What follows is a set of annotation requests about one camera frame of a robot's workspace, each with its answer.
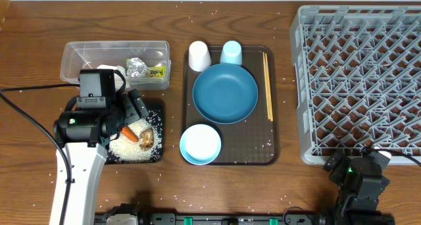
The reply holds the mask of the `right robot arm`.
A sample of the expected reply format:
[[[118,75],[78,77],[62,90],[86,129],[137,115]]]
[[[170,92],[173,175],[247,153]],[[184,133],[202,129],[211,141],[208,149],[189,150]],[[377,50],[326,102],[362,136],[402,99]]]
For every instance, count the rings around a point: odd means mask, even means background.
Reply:
[[[382,175],[391,153],[365,149],[360,157],[348,157],[342,150],[323,166],[329,179],[339,186],[335,206],[318,215],[316,225],[395,225],[395,218],[377,210],[379,196],[390,181]]]

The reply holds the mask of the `dark blue plate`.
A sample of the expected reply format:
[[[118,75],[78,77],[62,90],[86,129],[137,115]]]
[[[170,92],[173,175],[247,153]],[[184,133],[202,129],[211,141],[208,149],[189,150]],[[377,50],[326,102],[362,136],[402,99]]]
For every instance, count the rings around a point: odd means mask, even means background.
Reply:
[[[252,74],[235,64],[212,65],[198,75],[193,103],[207,120],[233,124],[247,118],[257,106],[259,89]]]

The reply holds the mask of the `green yellow snack wrapper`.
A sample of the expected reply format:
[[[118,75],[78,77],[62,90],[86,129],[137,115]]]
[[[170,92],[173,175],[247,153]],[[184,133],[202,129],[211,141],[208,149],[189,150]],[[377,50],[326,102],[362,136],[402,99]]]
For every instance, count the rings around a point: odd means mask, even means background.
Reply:
[[[166,76],[166,66],[151,66],[147,68],[149,78],[164,78]]]

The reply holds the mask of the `white napkin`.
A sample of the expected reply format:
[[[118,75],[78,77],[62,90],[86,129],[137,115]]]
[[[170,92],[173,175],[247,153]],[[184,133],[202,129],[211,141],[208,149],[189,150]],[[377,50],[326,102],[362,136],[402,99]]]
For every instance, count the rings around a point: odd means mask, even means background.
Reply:
[[[118,70],[121,73],[121,75],[123,75],[123,77],[126,78],[126,69],[122,66],[110,66],[101,64],[97,67],[97,69]]]

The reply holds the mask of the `aluminium foil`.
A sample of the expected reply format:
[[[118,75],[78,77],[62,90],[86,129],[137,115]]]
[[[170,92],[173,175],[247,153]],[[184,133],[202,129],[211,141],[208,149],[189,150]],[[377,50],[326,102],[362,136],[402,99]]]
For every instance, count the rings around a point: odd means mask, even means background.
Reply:
[[[126,60],[126,75],[130,78],[145,78],[148,76],[147,65],[138,57]]]

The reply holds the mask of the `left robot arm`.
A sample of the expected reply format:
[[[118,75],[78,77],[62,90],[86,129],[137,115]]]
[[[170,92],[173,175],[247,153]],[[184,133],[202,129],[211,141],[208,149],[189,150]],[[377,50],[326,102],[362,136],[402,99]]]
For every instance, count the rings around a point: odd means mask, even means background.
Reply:
[[[50,224],[93,224],[109,143],[149,112],[133,89],[111,99],[75,96],[54,123],[57,180]]]

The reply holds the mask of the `orange carrot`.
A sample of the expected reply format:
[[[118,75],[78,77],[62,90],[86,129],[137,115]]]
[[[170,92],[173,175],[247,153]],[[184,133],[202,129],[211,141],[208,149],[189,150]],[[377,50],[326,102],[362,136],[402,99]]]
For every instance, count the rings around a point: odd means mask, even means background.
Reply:
[[[125,126],[121,130],[120,133],[123,134],[125,137],[127,137],[132,142],[136,143],[136,142],[139,141],[139,138],[134,134],[134,132],[128,126]]]

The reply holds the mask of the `brown food scrap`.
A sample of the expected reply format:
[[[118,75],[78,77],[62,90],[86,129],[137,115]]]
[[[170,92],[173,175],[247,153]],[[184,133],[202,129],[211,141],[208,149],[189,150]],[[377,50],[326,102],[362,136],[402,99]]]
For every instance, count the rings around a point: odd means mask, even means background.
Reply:
[[[142,151],[150,150],[154,146],[154,131],[152,128],[142,131],[139,137],[139,147]]]

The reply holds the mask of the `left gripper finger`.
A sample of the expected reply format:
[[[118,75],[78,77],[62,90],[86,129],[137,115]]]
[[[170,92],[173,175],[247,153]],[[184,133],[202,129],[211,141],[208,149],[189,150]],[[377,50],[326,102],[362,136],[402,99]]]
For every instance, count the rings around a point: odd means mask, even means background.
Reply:
[[[132,110],[136,113],[136,115],[140,118],[146,118],[149,116],[149,111],[139,94],[139,91],[133,89],[128,92],[129,99],[132,103]]]
[[[125,93],[122,95],[122,105],[126,116],[124,120],[125,126],[128,126],[140,119],[139,111],[136,105],[138,98],[139,93]]]

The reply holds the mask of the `light blue bowl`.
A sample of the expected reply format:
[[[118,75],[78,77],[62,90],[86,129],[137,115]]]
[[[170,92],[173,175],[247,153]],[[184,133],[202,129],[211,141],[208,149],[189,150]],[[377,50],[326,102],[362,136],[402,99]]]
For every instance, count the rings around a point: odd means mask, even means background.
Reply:
[[[189,163],[206,165],[217,158],[222,147],[219,133],[206,124],[196,124],[184,131],[180,138],[180,153]]]

